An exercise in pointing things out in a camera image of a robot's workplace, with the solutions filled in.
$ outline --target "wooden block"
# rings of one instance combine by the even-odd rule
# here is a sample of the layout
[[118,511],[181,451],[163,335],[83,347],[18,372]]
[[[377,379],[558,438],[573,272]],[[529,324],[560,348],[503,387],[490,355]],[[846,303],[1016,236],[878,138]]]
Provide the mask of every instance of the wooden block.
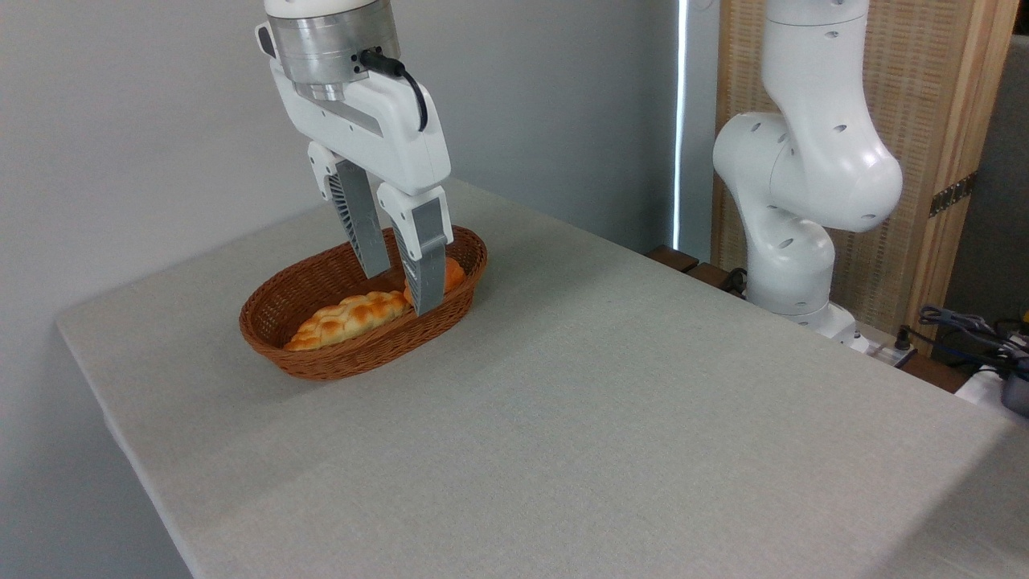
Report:
[[723,292],[729,289],[729,272],[711,263],[701,263],[686,272],[686,275],[713,285]]
[[968,376],[961,372],[917,353],[908,359],[900,370],[951,394],[958,392],[968,382]]
[[664,263],[675,270],[681,270],[683,273],[697,266],[700,259],[694,257],[693,255],[687,255],[682,251],[676,251],[668,245],[659,245],[646,253],[647,257],[658,261],[659,263]]

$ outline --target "table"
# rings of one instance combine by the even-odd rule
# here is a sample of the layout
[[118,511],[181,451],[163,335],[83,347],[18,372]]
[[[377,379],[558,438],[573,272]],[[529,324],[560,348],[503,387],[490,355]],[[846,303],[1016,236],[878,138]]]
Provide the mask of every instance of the table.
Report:
[[198,578],[1026,577],[1029,434],[466,183],[465,320],[372,372],[237,329],[322,207],[64,314]]

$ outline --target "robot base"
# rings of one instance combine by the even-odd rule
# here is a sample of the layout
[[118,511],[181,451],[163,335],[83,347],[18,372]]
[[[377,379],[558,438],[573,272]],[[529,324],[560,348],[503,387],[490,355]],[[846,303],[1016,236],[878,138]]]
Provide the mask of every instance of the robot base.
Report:
[[813,314],[783,316],[783,318],[861,354],[868,350],[868,340],[857,331],[854,317],[832,302],[825,304],[825,307]]

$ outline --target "black cable bundle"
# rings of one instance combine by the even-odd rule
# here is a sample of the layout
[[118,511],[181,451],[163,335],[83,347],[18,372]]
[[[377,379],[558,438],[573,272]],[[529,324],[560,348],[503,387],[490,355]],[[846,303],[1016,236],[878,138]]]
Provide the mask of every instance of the black cable bundle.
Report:
[[422,94],[422,87],[415,80],[415,77],[407,72],[407,68],[403,66],[402,62],[384,56],[380,51],[381,48],[377,48],[376,51],[362,51],[360,56],[361,66],[387,76],[403,78],[411,84],[411,89],[415,92],[415,100],[418,101],[418,112],[421,114],[422,119],[418,126],[418,132],[424,132],[425,126],[429,123],[429,107],[425,104],[425,95]]
[[[982,370],[994,370],[998,374],[1006,377],[1014,373],[1023,379],[1029,379],[1029,372],[1024,360],[1029,357],[1029,348],[1013,339],[1014,334],[1004,332],[1000,325],[1006,321],[998,321],[995,326],[990,326],[983,318],[978,316],[957,314],[946,309],[935,306],[925,306],[919,312],[919,324],[923,326],[938,326],[951,329],[951,333],[933,340],[924,334],[915,331],[910,326],[901,326],[898,340],[902,336],[904,340],[909,336],[932,345],[949,355],[962,359],[959,366],[966,364],[980,364],[989,368]],[[963,335],[977,343],[988,347],[990,350],[983,354],[968,353],[954,347],[943,343],[944,338],[952,335]]]

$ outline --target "white wall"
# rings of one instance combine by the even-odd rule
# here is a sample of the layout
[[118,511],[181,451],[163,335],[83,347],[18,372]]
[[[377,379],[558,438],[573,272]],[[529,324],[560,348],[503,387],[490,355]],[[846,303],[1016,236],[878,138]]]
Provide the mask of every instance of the white wall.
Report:
[[[667,240],[671,0],[394,0],[455,174]],[[318,202],[259,0],[37,0],[0,19],[0,577],[184,577],[55,316]]]

